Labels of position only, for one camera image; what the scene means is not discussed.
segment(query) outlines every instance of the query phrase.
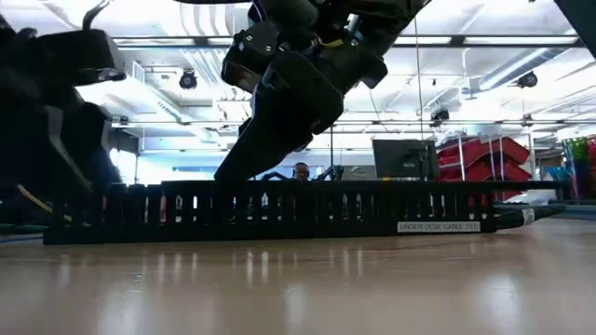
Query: white label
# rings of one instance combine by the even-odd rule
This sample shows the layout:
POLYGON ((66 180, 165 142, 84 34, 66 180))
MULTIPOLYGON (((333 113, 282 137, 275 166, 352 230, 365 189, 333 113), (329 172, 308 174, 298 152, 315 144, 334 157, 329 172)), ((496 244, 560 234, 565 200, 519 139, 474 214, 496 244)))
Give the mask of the white label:
POLYGON ((523 214, 523 225, 532 224, 536 221, 536 215, 531 208, 522 209, 521 214, 523 214))
POLYGON ((479 221, 399 222, 398 233, 479 233, 479 221))

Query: ceiling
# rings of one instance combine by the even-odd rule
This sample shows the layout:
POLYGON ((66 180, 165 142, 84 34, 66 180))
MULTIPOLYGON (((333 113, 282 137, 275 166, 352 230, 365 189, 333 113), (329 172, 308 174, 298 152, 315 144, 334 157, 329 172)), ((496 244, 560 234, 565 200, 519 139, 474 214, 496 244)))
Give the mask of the ceiling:
MULTIPOLYGON (((4 0, 0 11, 14 28, 33 26, 41 34, 52 34, 80 29, 85 13, 98 2, 4 0)), ((95 28, 122 46, 129 79, 81 87, 81 93, 113 115, 126 116, 126 131, 143 137, 147 153, 228 149, 236 140, 237 125, 251 115, 250 95, 223 83, 219 73, 229 37, 248 26, 248 5, 193 7, 170 0, 146 4, 116 0, 94 20, 95 28), (201 48, 178 38, 184 36, 208 36, 210 43, 222 45, 201 48), (195 89, 179 87, 185 69, 196 72, 195 89)), ((596 114, 594 58, 585 48, 566 48, 575 42, 575 32, 552 0, 433 0, 403 35, 385 55, 389 75, 383 82, 373 90, 359 85, 345 97, 345 113, 333 128, 336 148, 370 149, 371 137, 379 136, 418 139, 421 129, 428 138, 432 128, 406 123, 428 120, 439 107, 447 107, 452 120, 518 120, 531 114, 543 123, 578 122, 596 114), (409 46, 416 43, 413 35, 424 47, 409 46), (476 44, 433 46, 448 43, 448 35, 465 35, 476 44), (486 46, 496 40, 508 47, 486 46), (511 86, 529 71, 538 76, 536 87, 511 86), (482 86, 496 78, 505 82, 482 86), (463 87, 470 88, 471 96, 461 93, 463 87)), ((469 129, 445 126, 441 131, 462 127, 469 129)), ((502 125, 496 132, 519 136, 533 131, 541 145, 551 146, 557 134, 591 133, 591 127, 502 125)), ((326 133, 310 148, 330 145, 326 133)))

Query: wooden floor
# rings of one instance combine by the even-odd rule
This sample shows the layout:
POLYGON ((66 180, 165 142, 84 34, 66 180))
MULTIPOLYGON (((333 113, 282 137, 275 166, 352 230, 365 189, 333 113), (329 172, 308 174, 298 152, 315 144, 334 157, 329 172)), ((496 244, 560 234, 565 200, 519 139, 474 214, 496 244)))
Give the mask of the wooden floor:
POLYGON ((0 334, 595 334, 596 222, 484 235, 0 244, 0 334))

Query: computer monitor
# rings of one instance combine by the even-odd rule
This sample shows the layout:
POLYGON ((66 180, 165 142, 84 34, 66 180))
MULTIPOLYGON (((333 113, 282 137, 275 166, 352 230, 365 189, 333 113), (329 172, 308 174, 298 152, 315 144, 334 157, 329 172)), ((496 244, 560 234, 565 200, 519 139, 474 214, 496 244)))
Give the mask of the computer monitor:
POLYGON ((439 177, 439 160, 434 141, 372 140, 377 178, 439 177))

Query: person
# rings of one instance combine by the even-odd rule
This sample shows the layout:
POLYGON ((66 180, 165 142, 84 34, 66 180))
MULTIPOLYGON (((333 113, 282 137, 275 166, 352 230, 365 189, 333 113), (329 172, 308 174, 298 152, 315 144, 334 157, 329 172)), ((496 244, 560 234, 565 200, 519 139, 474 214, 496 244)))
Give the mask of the person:
POLYGON ((310 170, 308 165, 303 162, 298 162, 294 165, 293 178, 297 181, 308 181, 310 177, 310 170))

